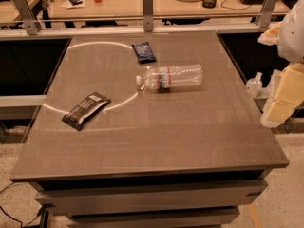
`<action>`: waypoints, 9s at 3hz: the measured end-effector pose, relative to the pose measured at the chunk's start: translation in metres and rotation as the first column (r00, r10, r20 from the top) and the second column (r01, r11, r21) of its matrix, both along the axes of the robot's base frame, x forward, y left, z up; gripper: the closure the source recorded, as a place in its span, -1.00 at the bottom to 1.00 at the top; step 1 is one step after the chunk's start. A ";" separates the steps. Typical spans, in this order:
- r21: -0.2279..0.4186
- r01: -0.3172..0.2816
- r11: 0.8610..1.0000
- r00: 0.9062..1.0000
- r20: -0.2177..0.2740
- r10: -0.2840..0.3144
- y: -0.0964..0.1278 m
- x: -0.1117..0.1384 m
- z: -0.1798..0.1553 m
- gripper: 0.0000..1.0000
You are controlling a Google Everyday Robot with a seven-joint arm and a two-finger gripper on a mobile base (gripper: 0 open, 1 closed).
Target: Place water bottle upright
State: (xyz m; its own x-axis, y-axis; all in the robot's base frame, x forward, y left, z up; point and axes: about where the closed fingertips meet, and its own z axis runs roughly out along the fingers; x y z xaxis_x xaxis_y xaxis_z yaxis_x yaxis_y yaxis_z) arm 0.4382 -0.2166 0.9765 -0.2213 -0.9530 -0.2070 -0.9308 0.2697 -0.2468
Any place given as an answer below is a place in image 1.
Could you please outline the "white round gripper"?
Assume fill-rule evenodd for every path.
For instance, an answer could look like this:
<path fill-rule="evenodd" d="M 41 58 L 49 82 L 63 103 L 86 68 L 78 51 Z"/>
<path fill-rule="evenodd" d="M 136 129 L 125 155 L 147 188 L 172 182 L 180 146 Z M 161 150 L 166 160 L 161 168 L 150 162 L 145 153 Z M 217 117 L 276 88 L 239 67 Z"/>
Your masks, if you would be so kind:
<path fill-rule="evenodd" d="M 282 71 L 275 70 L 268 84 L 270 96 L 263 107 L 260 123 L 269 128 L 284 124 L 304 102 L 304 0 L 298 0 L 278 22 L 258 41 L 266 46 L 276 45 L 278 55 L 290 62 Z"/>

